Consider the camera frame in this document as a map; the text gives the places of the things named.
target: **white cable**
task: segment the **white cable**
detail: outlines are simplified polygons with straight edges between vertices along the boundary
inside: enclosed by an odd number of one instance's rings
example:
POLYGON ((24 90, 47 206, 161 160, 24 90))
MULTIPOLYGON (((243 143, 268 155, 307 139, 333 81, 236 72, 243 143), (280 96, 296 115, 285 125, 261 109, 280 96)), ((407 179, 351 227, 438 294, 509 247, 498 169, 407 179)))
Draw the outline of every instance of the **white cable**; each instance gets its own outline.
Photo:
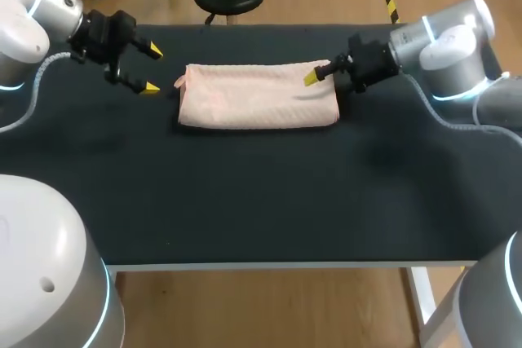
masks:
POLYGON ((435 111, 435 109, 431 106, 430 101, 428 101, 424 91, 422 91, 421 86, 417 83, 414 77, 411 75, 405 75, 406 78, 414 85, 415 90, 418 95, 421 97, 424 106, 426 106, 427 111, 431 114, 431 116, 442 126, 449 128, 451 130, 480 130, 482 132, 497 132, 499 134, 504 134, 508 136, 513 141, 515 141, 522 148, 522 139, 519 135, 511 130, 507 130, 506 128, 502 128, 501 126, 475 126, 472 124, 451 124, 444 120, 439 114, 435 111))
POLYGON ((19 126, 23 125, 34 113, 34 109, 36 108, 36 102, 38 100, 38 89, 40 87, 40 81, 42 80, 43 73, 46 71, 49 65, 57 60, 57 59, 67 59, 71 57, 69 52, 60 52, 55 55, 49 56, 47 59, 43 60, 43 63, 40 65, 40 68, 36 72, 36 77, 34 77, 33 82, 33 93, 31 94, 31 101, 29 102, 29 107, 27 108, 27 112, 15 122, 12 122, 8 126, 0 127, 0 134, 7 132, 9 130, 14 130, 19 126))

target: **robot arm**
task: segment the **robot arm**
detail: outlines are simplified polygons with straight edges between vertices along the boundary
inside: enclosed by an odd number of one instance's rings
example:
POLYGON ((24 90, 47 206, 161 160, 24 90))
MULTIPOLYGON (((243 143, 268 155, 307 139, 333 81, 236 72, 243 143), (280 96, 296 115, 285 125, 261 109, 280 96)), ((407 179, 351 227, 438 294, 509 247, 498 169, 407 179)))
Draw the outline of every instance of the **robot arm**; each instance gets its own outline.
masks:
POLYGON ((105 78, 135 93, 158 88, 133 81, 120 70, 119 59, 128 44, 153 59, 162 53, 136 35, 136 20, 124 11, 106 16, 83 12, 82 0, 0 0, 0 86, 13 90, 44 59, 51 42, 68 42, 72 58, 105 65, 105 78))
MULTIPOLYGON (((368 86, 395 76, 401 69, 419 64, 421 52, 435 44, 444 32, 457 26, 465 26, 465 30, 469 29, 471 35, 475 36, 479 54, 480 48, 495 34, 493 17, 484 0, 465 0, 435 14, 425 15, 418 22, 393 30, 388 42, 363 43, 359 34, 349 37, 349 51, 338 55, 330 64, 315 68, 307 75, 305 84, 311 85, 324 80, 337 71, 348 72, 354 90, 364 92, 368 86)), ((461 48, 455 46, 453 49, 459 51, 461 48)), ((433 61, 435 60, 427 59, 424 63, 431 64, 433 61)), ((454 88, 443 84, 442 87, 437 86, 436 94, 455 94, 454 91, 444 91, 446 87, 454 88)))

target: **table leg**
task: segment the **table leg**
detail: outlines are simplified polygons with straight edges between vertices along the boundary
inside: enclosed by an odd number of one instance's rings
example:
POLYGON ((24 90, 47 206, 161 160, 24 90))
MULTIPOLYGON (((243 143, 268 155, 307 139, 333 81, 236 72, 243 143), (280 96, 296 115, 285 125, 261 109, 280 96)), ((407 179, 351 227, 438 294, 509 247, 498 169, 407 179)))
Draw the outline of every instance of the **table leg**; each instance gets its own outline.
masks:
POLYGON ((409 286, 415 305, 418 328, 422 330, 424 325, 435 312, 436 304, 431 291, 430 278, 426 267, 406 268, 408 272, 409 286))
POLYGON ((111 279, 113 280, 113 283, 116 283, 116 276, 117 276, 117 271, 115 271, 112 267, 110 266, 107 266, 107 270, 108 270, 108 273, 110 274, 111 276, 111 279))
POLYGON ((453 317, 453 299, 460 285, 463 274, 459 276, 444 299, 424 325, 420 326, 419 340, 421 348, 436 348, 440 346, 455 328, 453 317))

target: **pink towel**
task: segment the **pink towel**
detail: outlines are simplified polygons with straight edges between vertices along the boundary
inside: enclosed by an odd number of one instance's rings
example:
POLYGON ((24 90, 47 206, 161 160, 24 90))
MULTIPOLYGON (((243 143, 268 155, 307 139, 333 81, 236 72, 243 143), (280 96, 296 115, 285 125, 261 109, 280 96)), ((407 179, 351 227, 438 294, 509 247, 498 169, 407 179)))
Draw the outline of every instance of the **pink towel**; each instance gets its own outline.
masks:
POLYGON ((223 130, 329 126, 339 117, 334 79, 303 83, 314 67, 328 63, 190 64, 175 83, 181 89, 179 123, 223 130))

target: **table top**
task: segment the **table top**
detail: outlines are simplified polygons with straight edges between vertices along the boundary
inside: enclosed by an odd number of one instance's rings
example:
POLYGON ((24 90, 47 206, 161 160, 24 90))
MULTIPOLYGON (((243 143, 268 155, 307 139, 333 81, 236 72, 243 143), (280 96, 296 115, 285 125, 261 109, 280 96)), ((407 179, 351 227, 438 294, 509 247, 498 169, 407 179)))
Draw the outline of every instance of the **table top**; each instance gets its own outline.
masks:
MULTIPOLYGON (((519 226, 519 148, 435 123, 404 77, 346 95, 311 130, 177 126, 184 66, 328 59, 384 26, 143 26, 154 62, 122 68, 162 88, 135 96, 70 60, 46 73, 37 110, 0 137, 0 172, 35 178, 78 210, 108 264, 476 260, 519 226)), ((484 49, 487 74, 499 72, 484 49)), ((2 92, 10 122, 29 89, 2 92)))

